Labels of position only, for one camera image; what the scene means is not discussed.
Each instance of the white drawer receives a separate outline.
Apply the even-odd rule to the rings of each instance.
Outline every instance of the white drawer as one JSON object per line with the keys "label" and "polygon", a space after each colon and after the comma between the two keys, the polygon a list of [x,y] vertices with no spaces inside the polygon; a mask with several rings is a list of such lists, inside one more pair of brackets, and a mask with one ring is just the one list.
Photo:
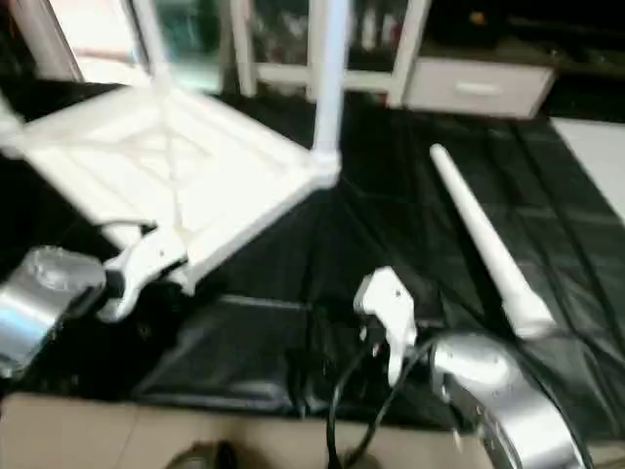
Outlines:
{"label": "white drawer", "polygon": [[546,67],[419,59],[407,92],[415,109],[531,116],[551,86]]}

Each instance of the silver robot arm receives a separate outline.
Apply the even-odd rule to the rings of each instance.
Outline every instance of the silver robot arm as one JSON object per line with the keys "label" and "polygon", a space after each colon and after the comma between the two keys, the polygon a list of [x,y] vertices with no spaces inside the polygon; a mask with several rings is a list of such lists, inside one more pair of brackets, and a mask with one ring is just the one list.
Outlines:
{"label": "silver robot arm", "polygon": [[[387,329],[389,383],[395,386],[417,338],[412,297],[386,267],[365,278],[354,306]],[[555,403],[504,344],[479,333],[434,340],[433,391],[475,424],[495,468],[590,469],[592,461],[582,457]]]}
{"label": "silver robot arm", "polygon": [[476,425],[495,468],[588,469],[558,408],[505,346],[451,335],[431,360],[433,391]]}

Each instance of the tiled floor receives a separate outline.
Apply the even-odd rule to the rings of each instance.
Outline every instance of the tiled floor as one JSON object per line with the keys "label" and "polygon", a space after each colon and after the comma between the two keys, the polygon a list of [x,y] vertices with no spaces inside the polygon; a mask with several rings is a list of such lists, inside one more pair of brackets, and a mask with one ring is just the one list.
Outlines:
{"label": "tiled floor", "polygon": [[[339,450],[359,441],[363,426],[341,423]],[[219,415],[201,411],[105,405],[12,396],[0,421],[0,469],[159,469],[195,442],[228,440],[242,468],[323,469],[325,424]],[[474,438],[461,448],[441,432],[384,428],[370,455],[382,467],[490,468]],[[596,462],[625,448],[593,448]]]}

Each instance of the shoe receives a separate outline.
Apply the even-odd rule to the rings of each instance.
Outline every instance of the shoe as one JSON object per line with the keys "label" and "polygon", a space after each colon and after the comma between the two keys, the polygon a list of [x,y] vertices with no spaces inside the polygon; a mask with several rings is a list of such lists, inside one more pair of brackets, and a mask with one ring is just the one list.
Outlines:
{"label": "shoe", "polygon": [[236,469],[236,453],[231,444],[196,443],[181,452],[166,469]]}

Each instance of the drawer handle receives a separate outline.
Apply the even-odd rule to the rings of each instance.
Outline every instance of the drawer handle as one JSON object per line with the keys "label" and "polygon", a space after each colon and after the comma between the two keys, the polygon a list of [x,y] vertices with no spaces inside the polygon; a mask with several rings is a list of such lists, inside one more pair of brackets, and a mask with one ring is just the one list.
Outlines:
{"label": "drawer handle", "polygon": [[456,82],[456,91],[463,95],[496,97],[503,94],[503,90],[497,85],[488,83],[472,83],[469,81]]}

